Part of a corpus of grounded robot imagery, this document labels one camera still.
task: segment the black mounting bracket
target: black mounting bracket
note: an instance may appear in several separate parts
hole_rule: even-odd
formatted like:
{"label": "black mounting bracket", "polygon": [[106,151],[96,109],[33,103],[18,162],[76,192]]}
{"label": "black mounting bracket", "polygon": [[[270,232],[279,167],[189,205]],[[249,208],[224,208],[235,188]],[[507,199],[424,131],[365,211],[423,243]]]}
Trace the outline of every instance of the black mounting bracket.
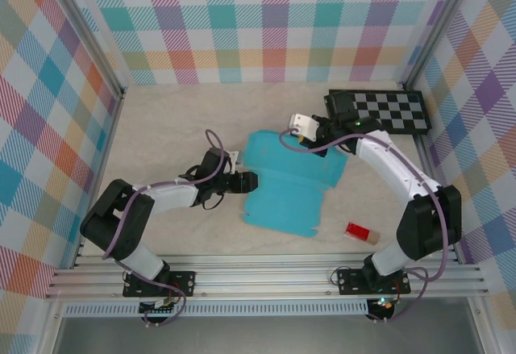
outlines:
{"label": "black mounting bracket", "polygon": [[[149,284],[131,274],[124,277],[122,296],[125,298],[158,298],[167,297],[169,291],[157,285]],[[183,291],[187,298],[194,295],[195,272],[194,271],[170,271],[166,283]]]}
{"label": "black mounting bracket", "polygon": [[337,271],[337,283],[341,295],[410,294],[409,278],[403,271],[394,273],[392,280],[380,285],[376,291],[373,291],[369,286],[362,269],[339,269]]}

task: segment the teal towel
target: teal towel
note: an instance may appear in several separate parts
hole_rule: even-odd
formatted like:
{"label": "teal towel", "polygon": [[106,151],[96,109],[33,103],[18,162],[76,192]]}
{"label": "teal towel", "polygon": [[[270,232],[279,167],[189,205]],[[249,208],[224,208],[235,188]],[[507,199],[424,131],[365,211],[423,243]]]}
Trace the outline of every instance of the teal towel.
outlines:
{"label": "teal towel", "polygon": [[[274,131],[250,134],[244,165],[258,175],[258,189],[248,195],[243,220],[275,231],[314,237],[321,218],[324,191],[336,187],[347,156],[330,148],[324,158],[290,151]],[[292,147],[304,148],[286,136]]]}

